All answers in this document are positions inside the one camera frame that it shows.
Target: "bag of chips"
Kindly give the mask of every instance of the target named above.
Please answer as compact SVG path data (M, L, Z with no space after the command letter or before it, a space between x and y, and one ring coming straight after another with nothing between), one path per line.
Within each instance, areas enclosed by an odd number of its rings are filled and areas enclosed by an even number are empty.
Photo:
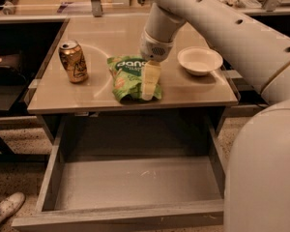
M143 102L142 98L142 67L146 60L138 55L117 56L107 59L107 65L113 76L113 94L116 100L134 100ZM157 84L154 99L161 99L161 87Z

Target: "speckled floor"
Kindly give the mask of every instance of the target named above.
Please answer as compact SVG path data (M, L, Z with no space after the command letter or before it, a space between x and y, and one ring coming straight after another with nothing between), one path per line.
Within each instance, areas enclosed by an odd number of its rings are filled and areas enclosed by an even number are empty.
M228 158L232 142L247 118L226 119L218 141ZM18 154L49 154L51 143L44 134L35 117L19 119L13 123L0 121L0 136ZM0 162L0 201L14 192L22 191L26 201L22 208L7 219L0 232L16 232L11 227L15 217L30 216L35 213L35 205L43 181L45 165L36 162L4 163ZM222 232L223 226L171 229L157 232Z

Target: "can label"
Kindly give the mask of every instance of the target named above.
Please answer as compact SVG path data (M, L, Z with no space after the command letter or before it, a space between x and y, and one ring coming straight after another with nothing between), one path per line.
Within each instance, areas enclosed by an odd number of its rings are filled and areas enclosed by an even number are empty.
M88 78L85 57L77 41L61 43L59 57L71 83L82 82Z

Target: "drawer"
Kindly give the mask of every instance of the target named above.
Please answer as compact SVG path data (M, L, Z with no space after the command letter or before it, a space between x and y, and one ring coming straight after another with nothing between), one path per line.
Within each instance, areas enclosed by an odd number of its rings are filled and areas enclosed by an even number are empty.
M205 109L104 112L61 122L20 231L139 231L222 224L224 174Z

